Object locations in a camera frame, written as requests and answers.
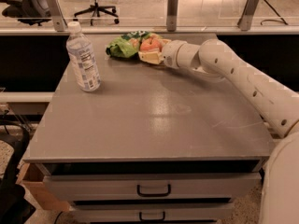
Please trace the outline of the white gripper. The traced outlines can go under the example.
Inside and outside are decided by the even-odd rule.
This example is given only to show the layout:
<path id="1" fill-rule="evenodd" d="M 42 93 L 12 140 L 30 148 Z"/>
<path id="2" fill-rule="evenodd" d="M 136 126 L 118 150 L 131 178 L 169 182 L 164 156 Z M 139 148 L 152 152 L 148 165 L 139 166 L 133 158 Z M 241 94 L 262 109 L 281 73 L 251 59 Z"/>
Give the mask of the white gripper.
<path id="1" fill-rule="evenodd" d="M 186 41 L 162 38 L 160 35 L 151 34 L 150 43 L 155 48 L 163 48 L 162 53 L 155 51 L 139 51 L 139 59 L 150 64 L 164 64 L 173 69 L 197 68 L 200 65 L 198 50 L 199 45 L 189 44 Z"/>

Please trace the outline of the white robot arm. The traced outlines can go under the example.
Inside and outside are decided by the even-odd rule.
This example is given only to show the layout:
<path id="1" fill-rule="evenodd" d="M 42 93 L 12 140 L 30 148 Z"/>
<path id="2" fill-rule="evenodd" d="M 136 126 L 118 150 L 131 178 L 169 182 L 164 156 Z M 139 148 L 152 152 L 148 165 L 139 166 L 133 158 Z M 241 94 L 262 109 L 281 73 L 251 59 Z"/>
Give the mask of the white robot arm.
<path id="1" fill-rule="evenodd" d="M 215 37 L 194 45 L 150 35 L 142 40 L 138 55 L 143 62 L 186 68 L 204 79 L 225 78 L 244 95 L 280 137 L 264 169 L 259 224 L 298 224 L 298 94 Z"/>

